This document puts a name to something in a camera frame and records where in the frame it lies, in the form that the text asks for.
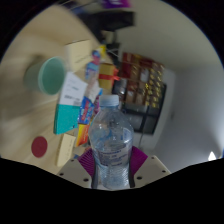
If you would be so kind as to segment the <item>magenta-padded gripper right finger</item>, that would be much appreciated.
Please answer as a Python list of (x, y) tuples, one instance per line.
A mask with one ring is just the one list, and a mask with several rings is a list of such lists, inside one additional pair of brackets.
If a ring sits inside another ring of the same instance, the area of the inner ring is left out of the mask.
[(171, 172), (155, 156), (147, 156), (137, 147), (132, 147), (129, 163), (129, 184), (131, 188), (140, 188), (157, 181)]

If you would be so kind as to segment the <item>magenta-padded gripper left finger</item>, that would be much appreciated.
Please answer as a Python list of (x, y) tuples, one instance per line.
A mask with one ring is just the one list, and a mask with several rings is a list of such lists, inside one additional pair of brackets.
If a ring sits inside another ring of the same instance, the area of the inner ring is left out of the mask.
[(60, 169), (58, 176), (78, 186), (96, 189), (98, 177), (92, 149), (88, 149), (76, 159), (70, 159)]

